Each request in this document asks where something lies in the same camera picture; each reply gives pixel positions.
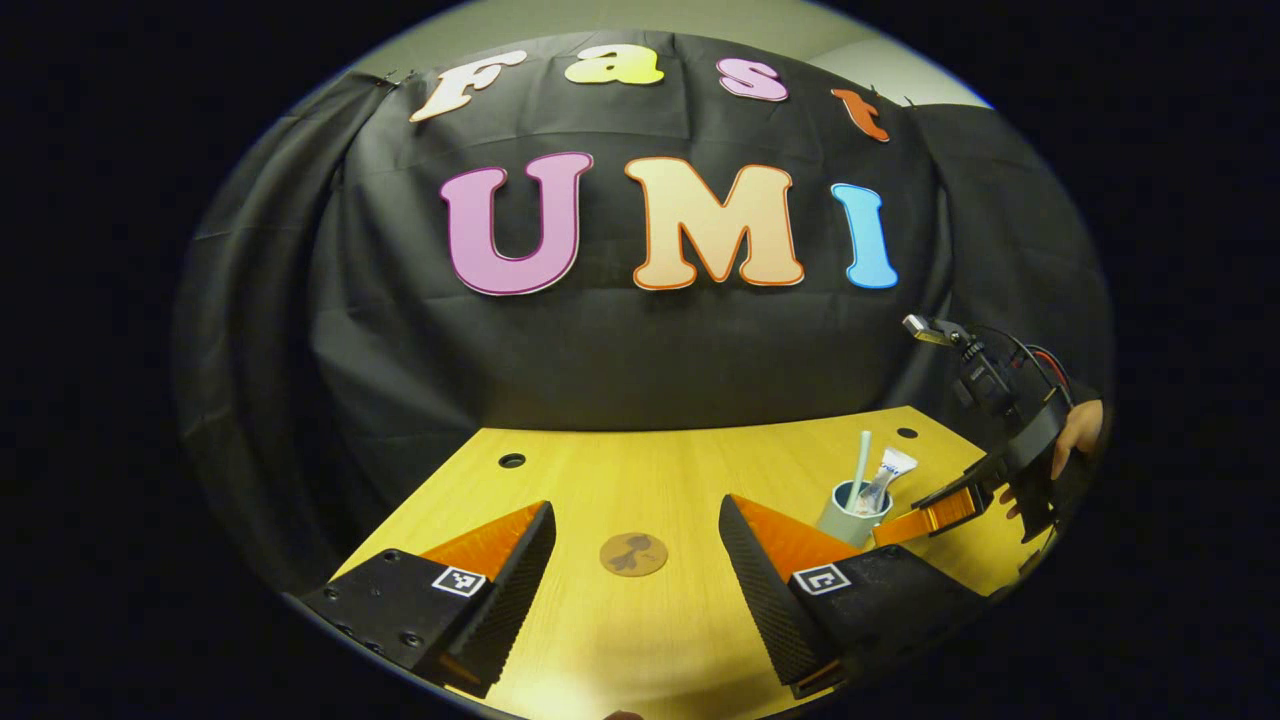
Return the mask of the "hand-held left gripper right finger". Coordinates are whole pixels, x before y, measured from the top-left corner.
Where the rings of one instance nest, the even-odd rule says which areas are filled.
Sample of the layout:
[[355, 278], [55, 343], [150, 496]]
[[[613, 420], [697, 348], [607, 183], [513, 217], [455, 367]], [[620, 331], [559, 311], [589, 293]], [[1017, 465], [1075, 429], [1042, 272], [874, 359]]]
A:
[[718, 532], [774, 674], [797, 700], [879, 682], [988, 606], [900, 546], [863, 552], [740, 495], [723, 497]]

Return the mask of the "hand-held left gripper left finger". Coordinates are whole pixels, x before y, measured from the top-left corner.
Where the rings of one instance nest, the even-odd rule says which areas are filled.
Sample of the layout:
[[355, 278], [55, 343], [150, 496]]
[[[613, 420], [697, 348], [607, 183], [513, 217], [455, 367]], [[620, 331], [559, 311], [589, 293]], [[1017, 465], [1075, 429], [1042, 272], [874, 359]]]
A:
[[539, 501], [421, 553], [380, 550], [300, 602], [415, 676], [484, 698], [554, 546], [554, 509]]

